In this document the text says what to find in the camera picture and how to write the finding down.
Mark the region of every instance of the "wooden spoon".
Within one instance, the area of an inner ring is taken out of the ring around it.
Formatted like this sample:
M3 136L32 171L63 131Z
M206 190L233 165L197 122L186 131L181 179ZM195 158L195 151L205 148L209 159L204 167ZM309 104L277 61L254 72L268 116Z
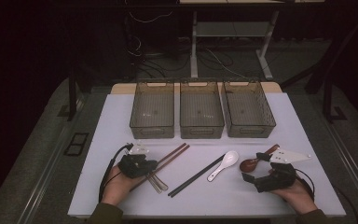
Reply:
M265 152L265 154L271 154L273 153L276 149L278 149L279 145L275 145L272 148L270 148L269 150L267 150ZM251 173L255 167L257 166L258 161L260 161L260 159L248 159L248 160L244 160L243 162L241 162L240 165L240 170L244 173Z

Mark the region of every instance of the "chopsticks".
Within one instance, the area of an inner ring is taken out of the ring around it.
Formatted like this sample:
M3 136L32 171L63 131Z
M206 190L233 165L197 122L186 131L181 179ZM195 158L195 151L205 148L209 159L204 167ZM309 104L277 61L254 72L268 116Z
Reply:
M149 174L149 176L145 179L143 179L141 182L139 182L137 185L135 185L130 191L133 191L134 189L138 188L139 186L141 186L146 180L148 180L149 178L151 178L151 176L155 175L158 171L160 171L162 168L164 168L165 166L167 166L171 161L173 161L174 159L176 159L178 156L180 156L180 154L184 153L188 148L190 147L190 145L183 143L182 145L180 145L178 148L176 148L174 151L170 152L168 155L166 155L165 157L163 157L160 161L158 161L157 165L159 166L163 161L166 161L170 156L172 156L173 154L176 154L170 158L169 160L167 160L165 163L163 163L161 166L159 166L155 171L153 171L152 173Z
M212 167L214 167L218 162L223 160L223 157L225 157L225 155L219 157L217 160L215 160L214 162L212 162L211 164L209 164L207 167L205 167L203 170L199 171L196 175L193 175L191 178L189 178L185 183L183 183L182 185L180 185L179 187L177 187L176 189L174 189L173 191L171 191L170 193L168 193L168 196L171 196L171 198L173 198L176 194L178 194L180 191L182 191L182 189L185 189L188 185L190 185L193 181L195 181L197 178L199 178L200 176L202 176L203 174L205 174L205 172L207 172L208 170L210 170Z

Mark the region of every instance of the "person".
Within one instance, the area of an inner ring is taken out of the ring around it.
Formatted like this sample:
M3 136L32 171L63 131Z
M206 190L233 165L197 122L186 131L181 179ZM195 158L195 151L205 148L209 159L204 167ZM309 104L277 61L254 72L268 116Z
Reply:
M113 224L121 222L123 211L117 205L127 197L130 189L139 183L143 177L131 179L119 173L120 169L117 166L111 169L109 177L116 177L105 186L103 198L88 219L88 224ZM300 181L296 180L291 187L275 189L271 193L281 196L293 207L298 214L296 217L297 224L330 223L329 219L316 206Z

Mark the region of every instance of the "white spoon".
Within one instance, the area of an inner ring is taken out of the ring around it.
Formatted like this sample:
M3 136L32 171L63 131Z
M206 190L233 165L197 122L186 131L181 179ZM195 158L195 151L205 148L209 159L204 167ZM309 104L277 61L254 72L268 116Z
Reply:
M239 155L236 151L229 151L228 153L226 153L219 167L217 167L217 169L208 176L208 181L212 182L214 178L220 173L220 171L224 170L225 168L228 168L228 166L234 165L235 162L237 162L238 157Z

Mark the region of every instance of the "storage bin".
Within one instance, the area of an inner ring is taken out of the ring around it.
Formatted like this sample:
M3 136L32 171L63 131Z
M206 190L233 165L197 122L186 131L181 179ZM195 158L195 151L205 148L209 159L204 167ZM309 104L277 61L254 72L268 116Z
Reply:
M130 127L135 139L174 137L173 79L140 79Z
M180 79L181 137L220 138L225 126L219 89L213 78Z
M222 101L229 137L267 138L276 126L269 102L258 81L225 79Z

